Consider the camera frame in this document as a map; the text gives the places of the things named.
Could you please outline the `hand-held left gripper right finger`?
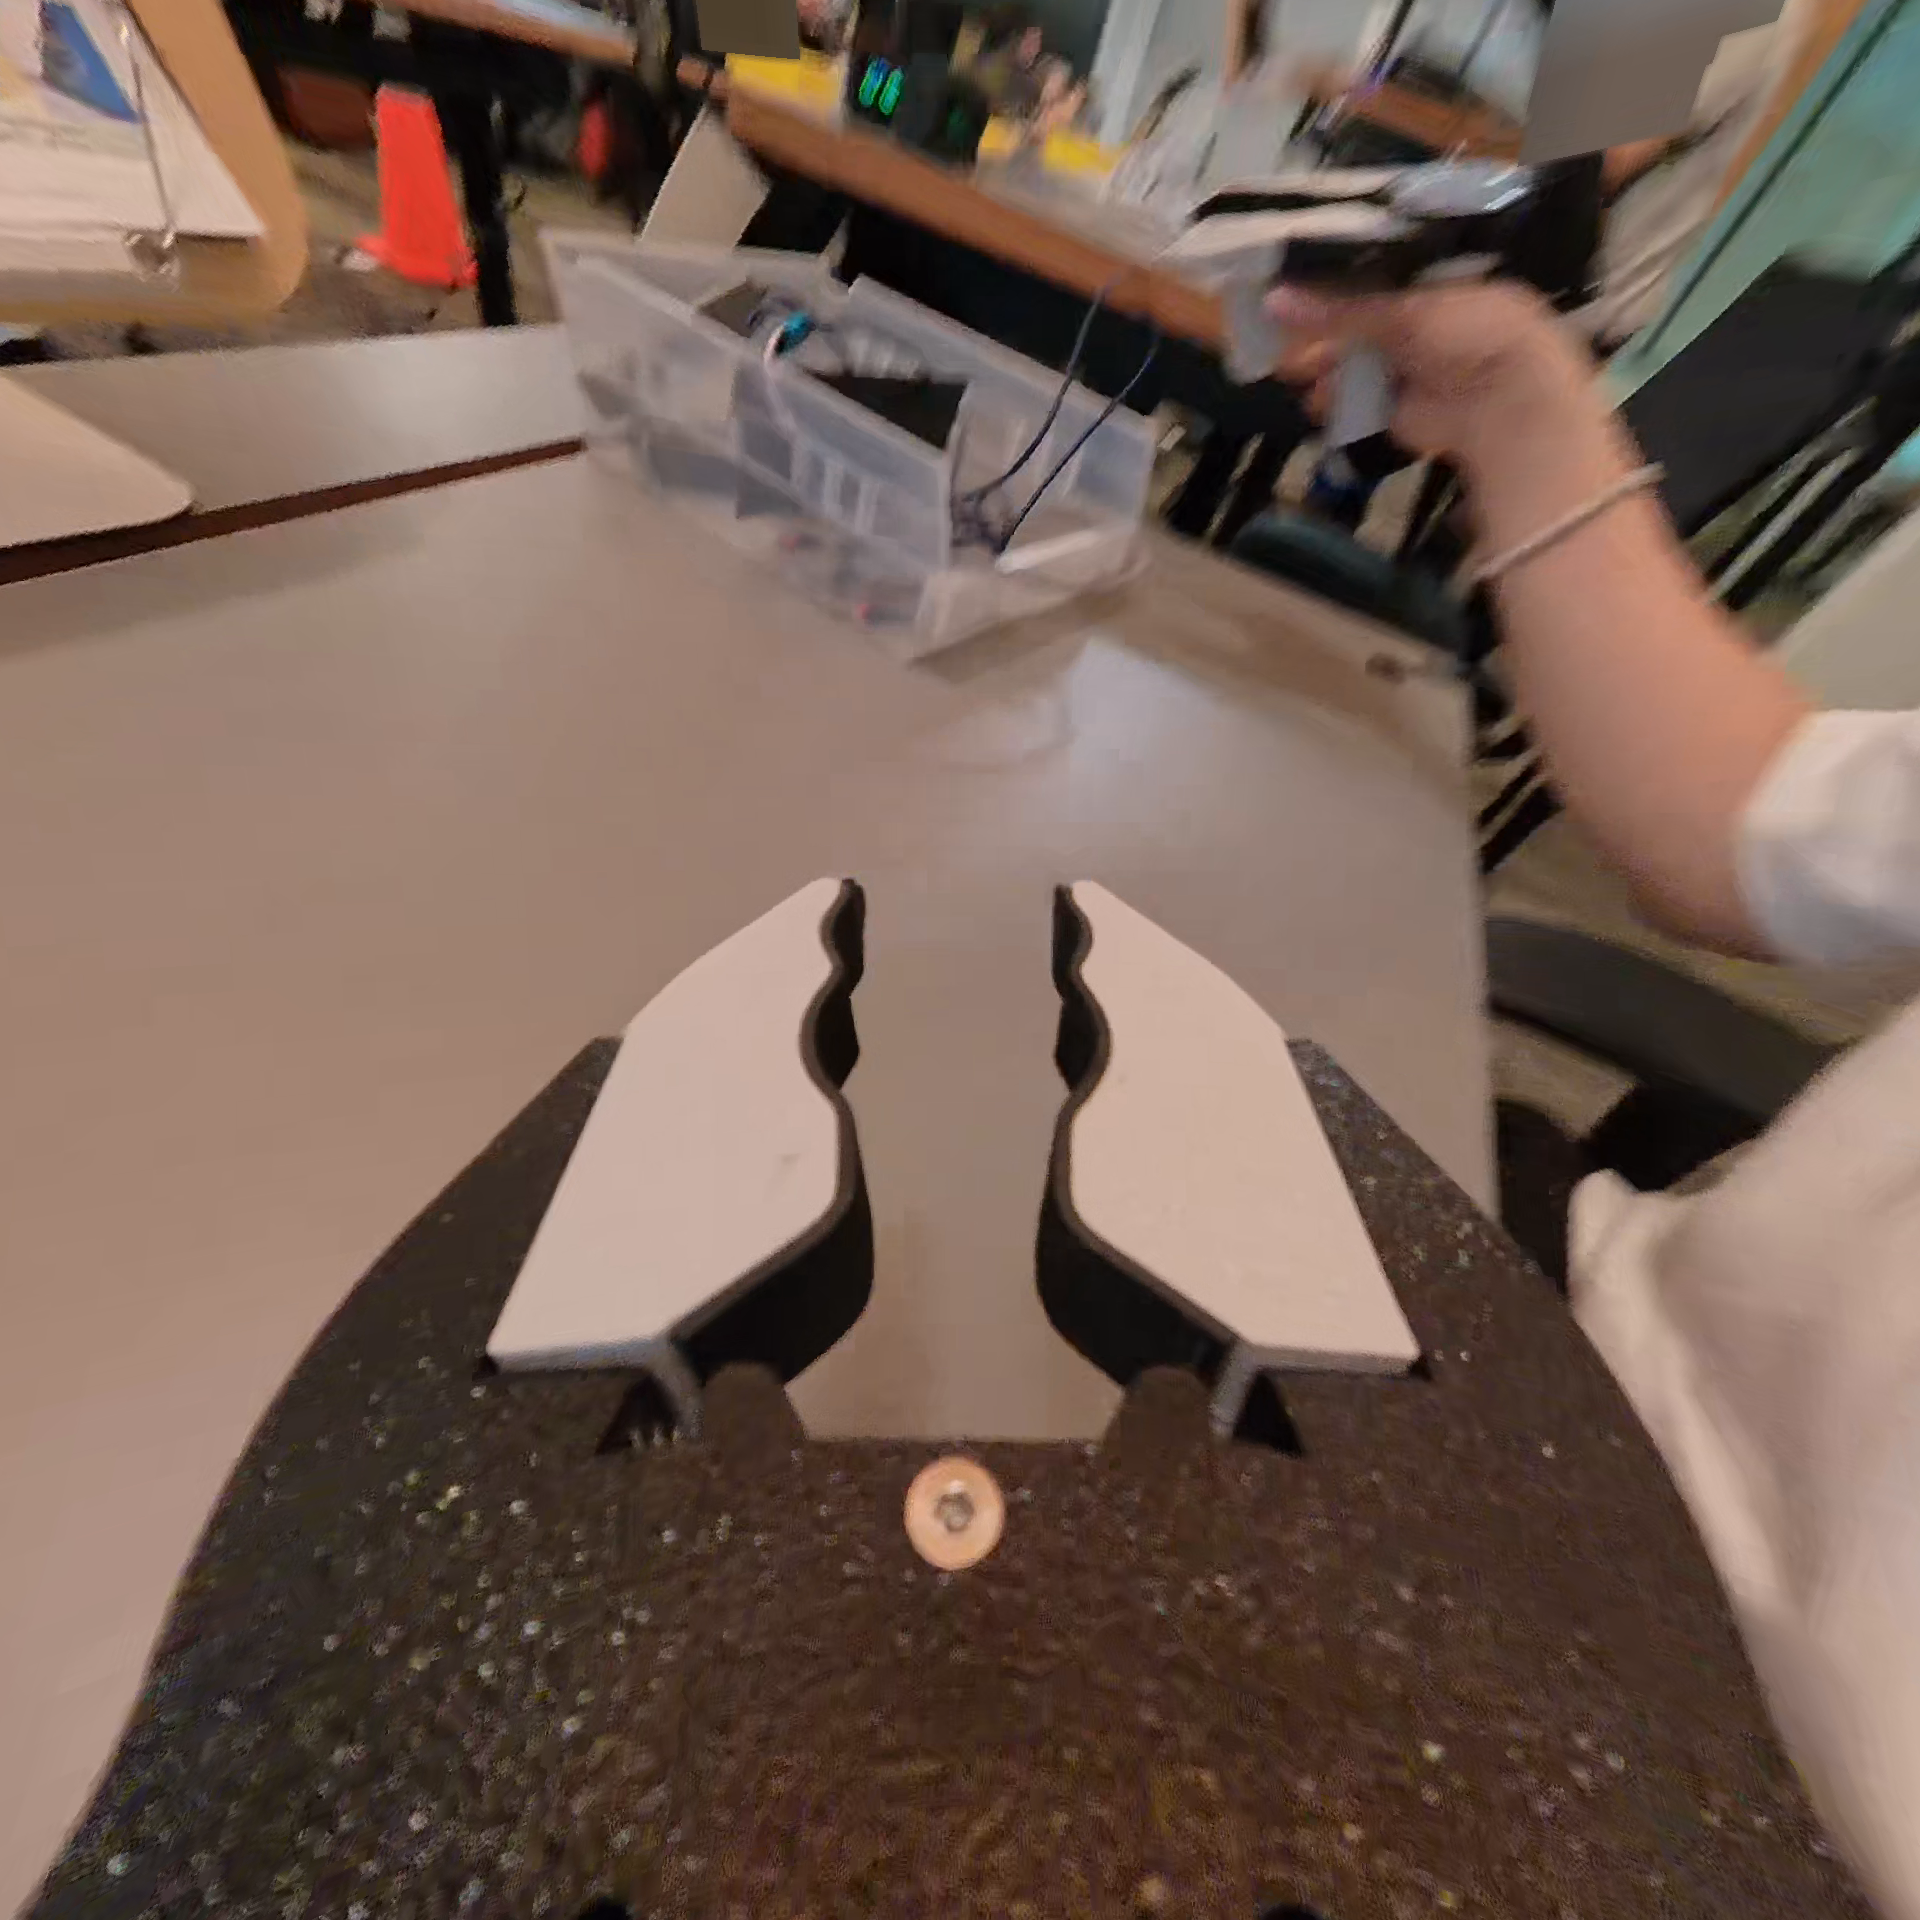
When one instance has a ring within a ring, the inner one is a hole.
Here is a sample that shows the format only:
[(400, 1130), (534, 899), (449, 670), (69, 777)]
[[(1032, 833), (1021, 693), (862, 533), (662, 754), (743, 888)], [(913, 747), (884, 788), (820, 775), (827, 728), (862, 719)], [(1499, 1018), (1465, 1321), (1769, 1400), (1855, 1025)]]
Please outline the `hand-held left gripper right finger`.
[(1052, 1331), (1125, 1392), (1200, 1381), (1237, 1442), (1293, 1447), (1283, 1377), (1416, 1377), (1425, 1346), (1283, 1025), (1101, 883), (1052, 899), (1052, 985)]

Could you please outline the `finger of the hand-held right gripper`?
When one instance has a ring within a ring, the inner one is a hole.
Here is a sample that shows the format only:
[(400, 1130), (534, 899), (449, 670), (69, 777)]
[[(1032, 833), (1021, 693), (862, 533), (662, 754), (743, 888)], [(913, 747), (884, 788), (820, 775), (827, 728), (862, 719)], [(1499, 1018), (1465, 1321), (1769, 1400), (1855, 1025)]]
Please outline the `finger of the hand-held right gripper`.
[(1327, 165), (1227, 179), (1187, 209), (1187, 225), (1258, 211), (1308, 211), (1319, 206), (1386, 206), (1408, 165)]
[(1163, 249), (1163, 268), (1191, 285), (1273, 285), (1289, 225), (1189, 225)]

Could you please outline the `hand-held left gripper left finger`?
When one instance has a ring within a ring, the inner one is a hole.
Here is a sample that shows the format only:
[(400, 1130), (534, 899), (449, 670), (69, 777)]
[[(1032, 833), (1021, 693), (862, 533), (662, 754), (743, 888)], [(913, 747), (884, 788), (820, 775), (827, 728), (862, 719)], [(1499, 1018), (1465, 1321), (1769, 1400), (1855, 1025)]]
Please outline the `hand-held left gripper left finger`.
[(488, 1339), (500, 1376), (643, 1381), (698, 1433), (731, 1367), (804, 1377), (874, 1285), (846, 1082), (867, 890), (812, 877), (620, 1031)]

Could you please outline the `clear plastic bin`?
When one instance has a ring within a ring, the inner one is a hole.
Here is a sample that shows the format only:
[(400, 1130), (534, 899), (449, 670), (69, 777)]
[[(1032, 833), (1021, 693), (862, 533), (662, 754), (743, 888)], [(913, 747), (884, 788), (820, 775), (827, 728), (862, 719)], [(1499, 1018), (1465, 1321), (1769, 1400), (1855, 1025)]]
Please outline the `clear plastic bin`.
[[(808, 251), (542, 227), (586, 436), (761, 575), (931, 659), (1133, 583), (1156, 434), (871, 279)], [(947, 449), (812, 374), (965, 380)]]

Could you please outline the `person's right forearm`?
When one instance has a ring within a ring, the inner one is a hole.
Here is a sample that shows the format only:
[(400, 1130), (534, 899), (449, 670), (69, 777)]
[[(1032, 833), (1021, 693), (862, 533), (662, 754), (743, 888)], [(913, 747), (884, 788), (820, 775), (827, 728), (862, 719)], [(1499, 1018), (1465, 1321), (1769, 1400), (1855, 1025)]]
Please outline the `person's right forearm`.
[(1635, 566), (1488, 582), (1513, 684), (1566, 814), (1672, 936), (1776, 957), (1740, 883), (1740, 828), (1809, 698), (1709, 597), (1669, 517)]

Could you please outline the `person's right hand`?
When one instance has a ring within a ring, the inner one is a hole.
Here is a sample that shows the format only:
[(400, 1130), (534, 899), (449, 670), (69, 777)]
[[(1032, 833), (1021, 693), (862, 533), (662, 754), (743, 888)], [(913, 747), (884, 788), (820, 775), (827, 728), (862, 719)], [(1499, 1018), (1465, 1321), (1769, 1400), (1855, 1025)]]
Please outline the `person's right hand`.
[(1660, 550), (1653, 472), (1598, 363), (1526, 286), (1455, 281), (1334, 301), (1278, 286), (1283, 369), (1334, 380), (1360, 350), (1386, 363), (1393, 432), (1456, 471), (1485, 582), (1583, 552), (1635, 566)]

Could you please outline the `grey desk with wood edge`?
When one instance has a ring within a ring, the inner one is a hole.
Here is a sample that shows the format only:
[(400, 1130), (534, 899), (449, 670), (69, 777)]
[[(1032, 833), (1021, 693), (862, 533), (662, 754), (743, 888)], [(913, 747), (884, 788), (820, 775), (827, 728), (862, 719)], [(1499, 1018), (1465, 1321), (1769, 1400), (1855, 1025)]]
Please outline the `grey desk with wood edge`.
[(786, 174), (1156, 323), (1181, 344), (1215, 357), (1227, 350), (1223, 294), (1170, 270), (1151, 242), (1096, 227), (1080, 201), (1001, 193), (979, 170), (947, 165), (874, 129), (850, 129), (726, 71), (708, 84), (708, 100), (726, 111), (743, 148)]
[(640, 25), (631, 25), (589, 4), (370, 4), (385, 14), (404, 14), (411, 19), (430, 19), (495, 39), (547, 50), (553, 56), (594, 63), (603, 68), (655, 68), (665, 71), (671, 41), (662, 36), (647, 39)]

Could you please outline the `black office chair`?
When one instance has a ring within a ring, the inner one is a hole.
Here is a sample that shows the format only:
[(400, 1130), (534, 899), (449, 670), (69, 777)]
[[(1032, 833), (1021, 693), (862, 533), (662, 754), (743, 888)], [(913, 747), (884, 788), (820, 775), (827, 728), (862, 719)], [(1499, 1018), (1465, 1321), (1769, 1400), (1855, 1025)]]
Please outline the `black office chair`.
[(1483, 950), (1493, 1015), (1627, 1076), (1588, 1157), (1641, 1193), (1676, 1187), (1761, 1141), (1843, 1059), (1843, 1044), (1583, 930), (1493, 919)]
[[(1769, 265), (1621, 408), (1661, 468), (1672, 524), (1699, 540), (1739, 517), (1709, 589), (1748, 610), (1881, 476), (1918, 432), (1918, 251), (1875, 279)], [(1342, 610), (1420, 640), (1461, 665), (1497, 651), (1483, 590), (1456, 582), (1456, 517), (1431, 471), (1397, 552), (1311, 517), (1247, 523), (1233, 556)]]

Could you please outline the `black divider panel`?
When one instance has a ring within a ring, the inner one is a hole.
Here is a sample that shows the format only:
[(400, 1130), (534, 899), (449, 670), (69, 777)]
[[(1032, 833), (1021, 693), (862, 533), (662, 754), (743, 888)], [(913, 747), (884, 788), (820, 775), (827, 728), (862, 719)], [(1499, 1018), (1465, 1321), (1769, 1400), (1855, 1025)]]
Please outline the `black divider panel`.
[(831, 373), (812, 381), (850, 406), (902, 427), (917, 443), (947, 449), (965, 411), (968, 381), (939, 374)]

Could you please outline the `white leaning board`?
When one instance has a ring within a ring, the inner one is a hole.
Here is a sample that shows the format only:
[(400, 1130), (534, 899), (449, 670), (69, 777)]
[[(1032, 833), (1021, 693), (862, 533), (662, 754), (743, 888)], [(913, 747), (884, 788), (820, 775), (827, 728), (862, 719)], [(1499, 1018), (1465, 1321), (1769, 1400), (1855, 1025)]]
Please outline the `white leaning board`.
[(731, 135), (726, 111), (708, 104), (686, 129), (636, 242), (731, 251), (768, 196), (768, 174)]

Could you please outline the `orange traffic cone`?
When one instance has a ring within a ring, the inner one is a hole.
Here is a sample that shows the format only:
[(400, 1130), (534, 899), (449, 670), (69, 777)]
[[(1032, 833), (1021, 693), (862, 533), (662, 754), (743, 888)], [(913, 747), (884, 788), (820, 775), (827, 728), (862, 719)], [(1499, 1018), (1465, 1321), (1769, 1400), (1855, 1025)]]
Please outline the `orange traffic cone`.
[(378, 225), (356, 242), (356, 251), (415, 286), (477, 286), (477, 260), (436, 100), (404, 84), (381, 84), (372, 127)]

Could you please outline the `wooden display board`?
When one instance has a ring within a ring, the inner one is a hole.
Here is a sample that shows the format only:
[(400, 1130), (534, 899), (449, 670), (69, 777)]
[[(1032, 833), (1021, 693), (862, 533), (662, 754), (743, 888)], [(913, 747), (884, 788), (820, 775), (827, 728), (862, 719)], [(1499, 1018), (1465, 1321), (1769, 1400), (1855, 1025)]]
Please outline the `wooden display board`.
[(129, 4), (207, 138), (266, 222), (256, 242), (183, 239), (173, 279), (30, 281), (6, 301), (6, 325), (229, 323), (283, 308), (308, 265), (300, 186), (221, 4)]

